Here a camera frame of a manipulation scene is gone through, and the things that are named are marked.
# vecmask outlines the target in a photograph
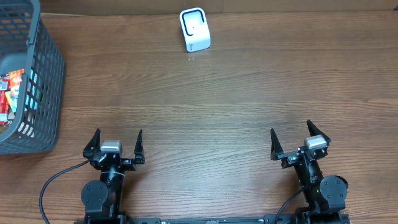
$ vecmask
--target red snack wrapper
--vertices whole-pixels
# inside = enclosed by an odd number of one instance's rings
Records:
[[[9,104],[6,98],[6,91],[2,90],[0,96],[0,125],[8,124],[8,109]]]

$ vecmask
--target snack package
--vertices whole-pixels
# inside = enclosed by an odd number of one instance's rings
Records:
[[[11,88],[11,91],[6,92],[6,97],[8,100],[8,103],[11,107],[11,110],[16,113],[17,112],[17,105],[18,105],[18,95],[19,95],[19,86],[21,85],[22,82],[22,74],[24,73],[24,69],[20,69],[18,71],[13,71],[9,73],[9,88]],[[34,79],[34,83],[37,83],[37,75],[35,74],[33,76],[33,70],[30,71],[30,79]],[[36,97],[40,95],[39,90],[36,90],[36,87],[32,87],[33,93],[36,94]],[[26,94],[26,105],[29,105],[30,101],[30,96]],[[29,105],[31,108],[34,108],[35,110],[37,109],[37,103],[34,102],[33,100],[30,102]]]
[[[25,69],[20,69],[9,73],[12,96],[18,96],[19,94],[19,85],[22,82],[22,73],[24,73],[24,71]]]
[[[11,91],[6,92],[6,98],[7,98],[8,104],[11,107],[12,112],[14,112],[14,113],[17,112],[18,98],[11,96]]]
[[[8,113],[8,124],[11,124],[14,121],[14,119],[15,119],[15,114],[14,112],[10,111]]]
[[[6,98],[6,92],[2,90],[0,94],[0,125],[7,125],[9,104]]]
[[[0,91],[7,91],[10,89],[10,79],[9,77],[0,79]]]

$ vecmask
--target wooden table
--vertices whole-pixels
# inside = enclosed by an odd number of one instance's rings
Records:
[[[96,128],[146,164],[126,176],[133,217],[276,213],[299,187],[270,160],[311,119],[332,138],[324,175],[349,182],[352,223],[398,222],[398,13],[300,12],[208,16],[212,45],[185,50],[178,15],[45,18],[67,61],[60,140],[50,153],[0,157],[0,223],[43,223],[39,192],[83,161]],[[44,196],[51,223],[84,216],[84,166]],[[285,212],[305,205],[303,196]]]

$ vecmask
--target basket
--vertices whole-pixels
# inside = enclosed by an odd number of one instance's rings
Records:
[[[51,151],[58,139],[65,62],[40,19],[39,0],[0,1],[0,74],[24,69],[0,154]]]

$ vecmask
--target white plastic stand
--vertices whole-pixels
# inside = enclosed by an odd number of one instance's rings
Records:
[[[210,47],[210,31],[203,9],[196,7],[182,11],[180,22],[188,52]]]

